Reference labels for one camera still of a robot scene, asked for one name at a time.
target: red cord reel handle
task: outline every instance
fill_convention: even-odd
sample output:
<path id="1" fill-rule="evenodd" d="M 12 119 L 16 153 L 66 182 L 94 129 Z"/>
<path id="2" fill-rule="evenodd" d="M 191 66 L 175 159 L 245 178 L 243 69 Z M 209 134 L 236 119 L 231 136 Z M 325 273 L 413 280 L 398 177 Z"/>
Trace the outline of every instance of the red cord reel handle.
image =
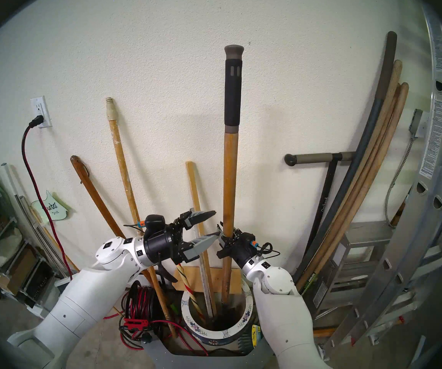
<path id="1" fill-rule="evenodd" d="M 149 321 L 141 319 L 124 319 L 124 326 L 130 331 L 144 331 L 149 329 Z"/>

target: paper sign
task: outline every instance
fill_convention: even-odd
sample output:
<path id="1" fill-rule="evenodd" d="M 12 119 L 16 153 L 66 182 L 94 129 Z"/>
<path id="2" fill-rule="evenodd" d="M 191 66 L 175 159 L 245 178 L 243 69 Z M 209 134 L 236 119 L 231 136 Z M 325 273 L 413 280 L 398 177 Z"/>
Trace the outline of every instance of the paper sign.
<path id="1" fill-rule="evenodd" d="M 50 218 L 53 221 L 59 221 L 61 219 L 64 219 L 67 217 L 67 209 L 62 206 L 57 200 L 52 197 L 50 192 L 47 190 L 47 198 L 43 200 L 43 203 L 45 204 L 45 207 L 47 207 L 47 211 L 50 214 Z M 48 222 L 47 215 L 45 214 L 45 211 L 43 210 L 42 206 L 38 201 L 32 202 L 32 207 L 38 212 L 40 217 L 42 218 L 42 221 L 44 223 Z"/>

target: black rubber grip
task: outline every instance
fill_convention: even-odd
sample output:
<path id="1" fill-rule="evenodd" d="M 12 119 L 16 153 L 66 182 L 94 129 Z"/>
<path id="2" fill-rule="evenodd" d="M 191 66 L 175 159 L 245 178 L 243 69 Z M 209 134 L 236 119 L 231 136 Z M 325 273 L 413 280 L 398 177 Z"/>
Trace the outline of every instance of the black rubber grip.
<path id="1" fill-rule="evenodd" d="M 376 87 L 375 98 L 385 100 L 387 95 L 388 85 L 390 84 L 390 76 L 394 68 L 395 49 L 397 47 L 397 34 L 395 32 L 388 32 L 387 42 L 385 44 L 385 54 L 383 56 L 383 63 L 381 65 L 380 78 Z"/>
<path id="2" fill-rule="evenodd" d="M 243 47 L 229 45 L 226 51 L 226 77 L 224 84 L 224 125 L 240 125 L 242 97 L 242 53 Z"/>

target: red and black cord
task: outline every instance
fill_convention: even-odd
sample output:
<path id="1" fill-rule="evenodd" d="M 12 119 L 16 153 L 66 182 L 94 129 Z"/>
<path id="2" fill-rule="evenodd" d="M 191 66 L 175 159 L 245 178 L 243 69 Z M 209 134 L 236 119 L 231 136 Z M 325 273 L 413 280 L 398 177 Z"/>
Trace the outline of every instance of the red and black cord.
<path id="1" fill-rule="evenodd" d="M 69 264 L 67 264 L 66 253 L 64 252 L 64 248 L 62 247 L 62 245 L 59 241 L 59 237 L 57 236 L 57 232 L 55 231 L 54 222 L 52 221 L 50 214 L 48 213 L 47 207 L 45 206 L 45 204 L 42 201 L 42 198 L 40 197 L 40 192 L 38 191 L 37 182 L 35 181 L 35 178 L 33 177 L 32 170 L 30 169 L 30 165 L 28 164 L 28 160 L 26 159 L 26 152 L 25 152 L 26 136 L 28 135 L 28 132 L 30 131 L 30 129 L 36 127 L 39 124 L 42 124 L 43 121 L 44 121 L 43 116 L 39 115 L 28 124 L 28 127 L 25 130 L 25 133 L 23 133 L 23 139 L 21 140 L 21 154 L 23 156 L 23 161 L 25 162 L 26 170 L 28 171 L 28 174 L 30 175 L 30 178 L 32 180 L 33 188 L 35 189 L 35 193 L 37 194 L 38 202 L 40 203 L 43 210 L 45 211 L 45 215 L 47 216 L 48 221 L 50 223 L 50 227 L 52 228 L 52 233 L 54 234 L 55 241 L 57 242 L 57 244 L 59 245 L 59 249 L 61 250 L 62 260 L 64 261 L 64 264 L 67 268 L 67 272 L 69 272 L 69 277 L 72 280 L 72 271 L 69 267 Z"/>
<path id="2" fill-rule="evenodd" d="M 144 348 L 138 343 L 140 342 L 144 331 L 134 331 L 130 334 L 126 326 L 122 324 L 122 321 L 124 319 L 147 320 L 152 326 L 153 332 L 159 337 L 159 339 L 164 340 L 170 337 L 166 336 L 163 338 L 161 324 L 172 324 L 177 329 L 180 339 L 189 350 L 194 351 L 194 349 L 185 341 L 181 331 L 187 333 L 192 340 L 199 345 L 204 354 L 208 356 L 207 350 L 187 329 L 173 321 L 163 320 L 165 316 L 163 315 L 158 297 L 153 288 L 142 287 L 139 281 L 135 281 L 130 287 L 129 292 L 122 297 L 121 305 L 124 313 L 119 320 L 120 340 L 127 348 L 132 350 L 143 350 Z"/>

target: box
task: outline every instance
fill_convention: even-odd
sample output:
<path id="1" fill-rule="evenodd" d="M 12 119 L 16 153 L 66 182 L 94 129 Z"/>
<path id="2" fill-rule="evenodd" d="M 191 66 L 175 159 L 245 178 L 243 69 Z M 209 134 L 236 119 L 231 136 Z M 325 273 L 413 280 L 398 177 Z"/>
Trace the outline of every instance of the box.
<path id="1" fill-rule="evenodd" d="M 27 245 L 11 267 L 11 271 L 9 272 L 11 278 L 0 277 L 0 288 L 16 295 L 36 262 L 37 257 L 33 253 L 32 248 Z"/>

